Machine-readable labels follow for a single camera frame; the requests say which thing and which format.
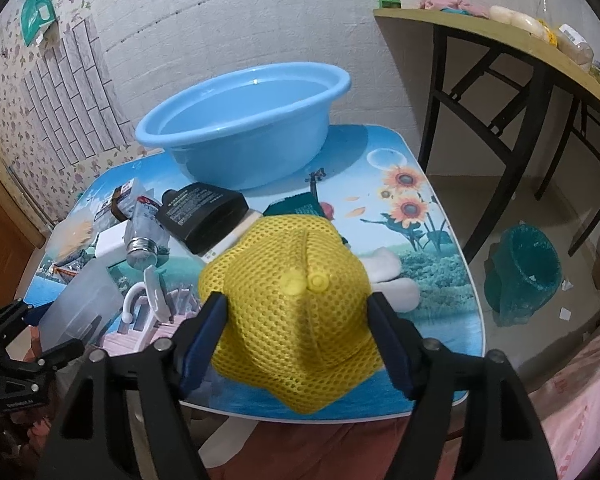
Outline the clear toothpick box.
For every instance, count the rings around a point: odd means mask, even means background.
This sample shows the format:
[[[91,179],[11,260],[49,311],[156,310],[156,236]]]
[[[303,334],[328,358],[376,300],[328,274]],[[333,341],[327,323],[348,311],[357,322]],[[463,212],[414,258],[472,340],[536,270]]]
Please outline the clear toothpick box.
[[[46,255],[53,263],[71,261],[94,237],[94,216],[88,208],[81,208],[54,227],[46,244]]]

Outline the white power adapter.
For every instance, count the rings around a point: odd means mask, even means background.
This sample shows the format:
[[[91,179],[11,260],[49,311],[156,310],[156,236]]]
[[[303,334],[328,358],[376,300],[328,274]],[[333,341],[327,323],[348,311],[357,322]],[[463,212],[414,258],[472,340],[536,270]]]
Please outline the white power adapter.
[[[98,234],[94,255],[101,266],[109,268],[126,258],[125,231],[126,224],[119,223]]]

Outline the clear plastic bottle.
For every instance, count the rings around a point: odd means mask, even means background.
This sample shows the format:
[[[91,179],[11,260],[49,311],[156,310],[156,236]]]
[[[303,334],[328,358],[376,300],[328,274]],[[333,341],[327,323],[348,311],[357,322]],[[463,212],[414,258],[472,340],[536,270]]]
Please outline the clear plastic bottle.
[[[130,223],[126,227],[124,242],[126,263],[143,271],[156,266],[170,254],[170,234],[157,219],[160,205],[151,197],[137,197]]]

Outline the yellow mesh bag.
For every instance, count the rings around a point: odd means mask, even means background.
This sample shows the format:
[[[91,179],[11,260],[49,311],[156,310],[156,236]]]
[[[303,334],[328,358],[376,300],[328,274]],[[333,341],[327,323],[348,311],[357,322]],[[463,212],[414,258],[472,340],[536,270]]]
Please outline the yellow mesh bag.
[[[228,302],[216,372],[313,414],[382,367],[367,324],[372,293],[361,260],[326,219],[264,216],[206,264],[198,295]]]

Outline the black lotion bottle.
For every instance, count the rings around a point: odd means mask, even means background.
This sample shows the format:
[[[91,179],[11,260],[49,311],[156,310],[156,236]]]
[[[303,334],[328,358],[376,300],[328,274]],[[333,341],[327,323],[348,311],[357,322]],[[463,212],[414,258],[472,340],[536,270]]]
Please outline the black lotion bottle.
[[[233,231],[248,211],[242,193],[197,182],[164,192],[156,219],[192,254],[201,256]]]

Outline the white soap box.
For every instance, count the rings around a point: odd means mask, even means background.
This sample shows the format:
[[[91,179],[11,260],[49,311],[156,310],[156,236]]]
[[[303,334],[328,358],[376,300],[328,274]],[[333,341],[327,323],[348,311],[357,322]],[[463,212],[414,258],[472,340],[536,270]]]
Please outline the white soap box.
[[[237,226],[234,227],[228,234],[226,234],[222,240],[217,242],[213,247],[211,247],[208,252],[205,252],[200,258],[204,264],[208,264],[213,261],[215,258],[218,258],[222,255],[223,252],[226,252],[230,248],[232,248],[238,240],[247,232],[254,222],[257,222],[262,217],[260,211],[255,211],[250,209],[247,212],[244,218],[240,220]]]

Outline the teal foil packet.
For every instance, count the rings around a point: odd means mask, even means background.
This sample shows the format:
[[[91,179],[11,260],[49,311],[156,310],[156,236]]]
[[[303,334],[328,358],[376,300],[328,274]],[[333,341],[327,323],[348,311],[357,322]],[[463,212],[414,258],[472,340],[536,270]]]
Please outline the teal foil packet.
[[[282,216],[283,214],[305,214],[332,221],[334,208],[329,203],[320,203],[311,192],[288,196],[272,203],[265,209],[265,216]]]

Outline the frosted plastic container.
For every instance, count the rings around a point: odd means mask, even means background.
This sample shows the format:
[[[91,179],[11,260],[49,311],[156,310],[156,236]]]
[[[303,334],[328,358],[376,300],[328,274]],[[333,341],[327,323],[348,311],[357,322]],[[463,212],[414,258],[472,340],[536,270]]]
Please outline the frosted plastic container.
[[[69,339],[97,344],[122,304],[122,293],[106,266],[92,259],[38,323],[42,350],[50,350]]]

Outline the brown wooden door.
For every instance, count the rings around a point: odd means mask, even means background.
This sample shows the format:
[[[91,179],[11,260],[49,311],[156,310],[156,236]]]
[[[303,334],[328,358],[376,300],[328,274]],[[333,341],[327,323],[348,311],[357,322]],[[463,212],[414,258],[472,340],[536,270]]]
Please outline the brown wooden door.
[[[32,254],[45,242],[0,180],[0,308],[14,300]]]

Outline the teal waste bin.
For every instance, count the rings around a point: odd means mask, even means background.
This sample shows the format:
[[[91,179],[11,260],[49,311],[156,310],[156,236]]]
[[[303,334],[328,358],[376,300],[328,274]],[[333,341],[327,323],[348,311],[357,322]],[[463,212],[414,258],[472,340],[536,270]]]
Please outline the teal waste bin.
[[[504,231],[490,255],[484,296],[497,326],[521,325],[553,298],[561,282],[554,245],[540,229],[521,223]]]

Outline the banded floss pick box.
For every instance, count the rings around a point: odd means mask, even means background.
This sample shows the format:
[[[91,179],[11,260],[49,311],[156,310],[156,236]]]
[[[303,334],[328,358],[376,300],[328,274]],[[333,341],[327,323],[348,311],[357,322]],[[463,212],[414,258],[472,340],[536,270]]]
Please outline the banded floss pick box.
[[[136,200],[141,196],[155,197],[154,188],[146,188],[139,178],[117,186],[96,209],[93,226],[96,232],[106,231],[132,218]]]

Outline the blue plastic basin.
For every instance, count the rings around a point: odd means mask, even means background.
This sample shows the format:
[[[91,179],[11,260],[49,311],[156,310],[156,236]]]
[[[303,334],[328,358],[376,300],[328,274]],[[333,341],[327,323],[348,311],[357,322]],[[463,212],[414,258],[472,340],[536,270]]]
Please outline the blue plastic basin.
[[[332,102],[350,74],[317,62],[236,70],[174,94],[143,117],[139,144],[162,148],[189,179],[249,190],[293,174],[321,151]]]

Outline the wooden side table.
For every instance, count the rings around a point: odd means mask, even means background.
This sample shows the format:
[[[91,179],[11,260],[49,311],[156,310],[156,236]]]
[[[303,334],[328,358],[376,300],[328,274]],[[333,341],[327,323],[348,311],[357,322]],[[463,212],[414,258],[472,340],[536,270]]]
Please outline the wooden side table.
[[[571,102],[556,151],[535,196],[543,197],[572,138],[578,139],[600,164],[600,82],[567,55],[528,32],[485,18],[419,9],[377,9],[374,17],[381,21],[427,24],[432,29],[430,84],[419,165],[428,165],[440,110],[446,108],[504,166],[486,210],[464,245],[466,260],[478,254],[514,197],[538,144],[554,89],[568,92]],[[444,80],[451,40],[465,41],[485,51],[447,89]],[[480,120],[462,102],[464,94],[482,77],[501,81],[514,92],[490,122]]]

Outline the green hanging bag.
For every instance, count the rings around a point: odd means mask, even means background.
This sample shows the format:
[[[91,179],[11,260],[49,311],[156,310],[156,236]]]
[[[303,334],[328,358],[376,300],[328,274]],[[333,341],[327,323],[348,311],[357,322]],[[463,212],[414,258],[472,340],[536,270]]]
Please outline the green hanging bag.
[[[38,41],[56,21],[52,0],[26,0],[20,12],[22,39],[27,47]]]

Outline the bagged grain packet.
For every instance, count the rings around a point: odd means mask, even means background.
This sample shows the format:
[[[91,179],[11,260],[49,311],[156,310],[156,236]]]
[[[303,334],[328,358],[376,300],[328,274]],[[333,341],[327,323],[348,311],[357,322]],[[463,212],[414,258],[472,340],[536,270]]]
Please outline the bagged grain packet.
[[[556,29],[557,47],[567,55],[577,66],[588,70],[594,58],[594,52],[586,39],[568,24],[562,24]]]

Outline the cream bread bun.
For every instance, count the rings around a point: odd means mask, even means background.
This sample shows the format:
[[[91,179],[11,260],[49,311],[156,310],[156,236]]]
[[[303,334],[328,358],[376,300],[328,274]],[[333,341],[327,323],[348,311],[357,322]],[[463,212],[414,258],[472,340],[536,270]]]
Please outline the cream bread bun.
[[[510,24],[516,12],[506,6],[490,6],[489,18],[502,24]]]
[[[510,24],[517,27],[536,39],[547,41],[548,36],[544,25],[536,18],[521,12],[514,12],[510,17]]]

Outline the glass bottle red cap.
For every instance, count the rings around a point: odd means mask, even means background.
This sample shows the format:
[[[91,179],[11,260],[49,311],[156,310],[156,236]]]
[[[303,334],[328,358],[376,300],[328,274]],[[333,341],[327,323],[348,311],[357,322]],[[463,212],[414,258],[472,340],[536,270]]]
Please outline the glass bottle red cap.
[[[548,0],[539,0],[538,5],[536,6],[535,16],[545,27],[549,29],[553,28],[554,20],[550,13],[550,4],[548,3]]]

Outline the pink cloth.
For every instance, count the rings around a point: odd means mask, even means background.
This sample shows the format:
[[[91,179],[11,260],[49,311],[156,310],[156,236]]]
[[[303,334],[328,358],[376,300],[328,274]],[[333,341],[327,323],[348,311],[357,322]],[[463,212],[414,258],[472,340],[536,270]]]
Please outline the pink cloth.
[[[476,6],[469,0],[420,0],[419,7],[422,10],[450,11],[476,16],[477,18],[488,18],[488,9],[484,6]]]

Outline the green small box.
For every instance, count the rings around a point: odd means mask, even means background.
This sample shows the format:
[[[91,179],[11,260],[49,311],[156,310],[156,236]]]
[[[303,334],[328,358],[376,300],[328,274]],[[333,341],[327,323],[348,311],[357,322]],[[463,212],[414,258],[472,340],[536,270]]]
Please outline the green small box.
[[[401,9],[401,0],[378,0],[379,9]]]

